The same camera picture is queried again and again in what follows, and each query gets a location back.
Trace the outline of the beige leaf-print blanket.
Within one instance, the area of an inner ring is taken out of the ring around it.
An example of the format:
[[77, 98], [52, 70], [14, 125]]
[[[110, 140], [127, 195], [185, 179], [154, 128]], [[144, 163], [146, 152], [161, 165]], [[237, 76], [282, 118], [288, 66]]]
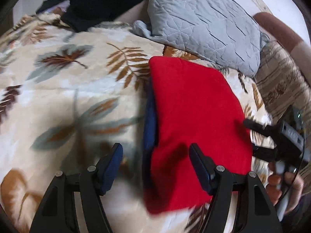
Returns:
[[1, 205], [29, 232], [54, 174], [79, 173], [114, 143], [118, 178], [102, 197], [114, 232], [197, 232], [207, 207], [158, 216], [141, 195], [141, 143], [153, 56], [214, 63], [102, 23], [75, 33], [55, 14], [24, 16], [1, 37]]

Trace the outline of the black clothes pile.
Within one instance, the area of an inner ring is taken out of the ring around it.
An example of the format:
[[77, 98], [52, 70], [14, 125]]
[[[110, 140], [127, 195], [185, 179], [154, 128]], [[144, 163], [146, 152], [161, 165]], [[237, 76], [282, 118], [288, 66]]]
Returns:
[[69, 6], [61, 15], [61, 21], [76, 32], [82, 32], [101, 22], [113, 21], [144, 0], [45, 0], [36, 14], [64, 1], [69, 1]]

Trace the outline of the grey quilted pillow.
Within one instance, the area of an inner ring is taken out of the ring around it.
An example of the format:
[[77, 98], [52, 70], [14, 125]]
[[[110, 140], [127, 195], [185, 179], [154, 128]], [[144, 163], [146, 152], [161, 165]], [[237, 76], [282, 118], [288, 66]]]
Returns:
[[234, 0], [149, 0], [150, 23], [135, 34], [254, 77], [268, 42], [257, 22]]

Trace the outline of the striped beige brown pillow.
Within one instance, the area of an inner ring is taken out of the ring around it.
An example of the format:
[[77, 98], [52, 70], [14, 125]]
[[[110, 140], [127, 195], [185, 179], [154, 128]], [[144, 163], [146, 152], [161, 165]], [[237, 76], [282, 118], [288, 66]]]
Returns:
[[255, 83], [273, 122], [277, 122], [290, 105], [301, 111], [306, 149], [310, 150], [310, 86], [293, 58], [277, 41], [267, 43], [261, 50]]

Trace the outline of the red and blue knit garment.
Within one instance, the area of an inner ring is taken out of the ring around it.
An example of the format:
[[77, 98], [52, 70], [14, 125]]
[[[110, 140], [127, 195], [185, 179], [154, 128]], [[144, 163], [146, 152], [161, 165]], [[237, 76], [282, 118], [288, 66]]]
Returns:
[[154, 56], [149, 66], [142, 174], [145, 206], [156, 215], [211, 201], [190, 162], [191, 144], [241, 175], [251, 169], [252, 144], [221, 72], [176, 57]]

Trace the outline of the brown and pink bolster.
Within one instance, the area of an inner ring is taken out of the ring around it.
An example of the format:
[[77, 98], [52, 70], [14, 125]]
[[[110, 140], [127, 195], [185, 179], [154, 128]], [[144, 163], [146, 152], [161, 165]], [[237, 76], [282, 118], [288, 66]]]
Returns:
[[310, 69], [310, 46], [297, 33], [270, 13], [260, 12], [253, 18], [279, 41], [299, 66]]

